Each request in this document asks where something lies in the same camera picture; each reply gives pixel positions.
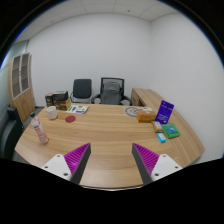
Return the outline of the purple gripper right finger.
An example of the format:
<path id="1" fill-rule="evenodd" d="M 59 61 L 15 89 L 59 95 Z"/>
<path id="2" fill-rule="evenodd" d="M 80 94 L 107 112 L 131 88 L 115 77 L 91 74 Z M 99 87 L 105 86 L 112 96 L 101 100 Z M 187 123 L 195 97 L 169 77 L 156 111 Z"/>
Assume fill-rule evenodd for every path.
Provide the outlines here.
<path id="1" fill-rule="evenodd" d="M 167 154 L 158 155 L 137 143 L 132 144 L 132 154 L 144 185 L 182 169 Z"/>

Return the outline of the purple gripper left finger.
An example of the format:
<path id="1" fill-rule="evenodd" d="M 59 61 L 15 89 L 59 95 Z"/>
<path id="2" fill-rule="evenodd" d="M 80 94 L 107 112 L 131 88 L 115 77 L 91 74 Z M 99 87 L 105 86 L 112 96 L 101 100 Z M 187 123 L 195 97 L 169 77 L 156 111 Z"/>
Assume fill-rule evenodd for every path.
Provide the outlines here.
<path id="1" fill-rule="evenodd" d="M 42 169 L 65 180 L 79 184 L 91 154 L 91 145 L 84 144 L 69 153 L 56 154 Z"/>

